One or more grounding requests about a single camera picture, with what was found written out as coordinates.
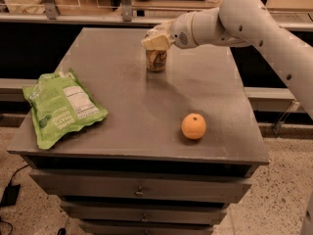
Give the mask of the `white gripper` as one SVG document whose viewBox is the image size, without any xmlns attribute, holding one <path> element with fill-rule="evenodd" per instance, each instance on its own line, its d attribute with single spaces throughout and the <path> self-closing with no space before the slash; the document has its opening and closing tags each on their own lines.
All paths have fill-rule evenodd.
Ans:
<svg viewBox="0 0 313 235">
<path fill-rule="evenodd" d="M 143 47 L 149 51 L 167 51 L 174 43 L 180 49 L 196 48 L 198 44 L 193 35 L 195 14 L 195 12 L 186 13 L 173 22 L 160 23 L 149 29 L 141 40 Z"/>
</svg>

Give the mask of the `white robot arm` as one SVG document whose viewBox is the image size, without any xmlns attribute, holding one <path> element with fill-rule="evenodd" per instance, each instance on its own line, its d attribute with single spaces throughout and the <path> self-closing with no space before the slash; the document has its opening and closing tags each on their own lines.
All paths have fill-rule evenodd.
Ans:
<svg viewBox="0 0 313 235">
<path fill-rule="evenodd" d="M 251 45 L 305 112 L 313 114 L 313 49 L 280 27 L 260 0 L 224 0 L 216 9 L 184 14 L 148 31 L 149 49 Z M 258 171 L 241 203 L 231 206 L 213 235 L 312 235 L 312 131 L 288 128 L 267 138 L 270 164 Z"/>
</svg>

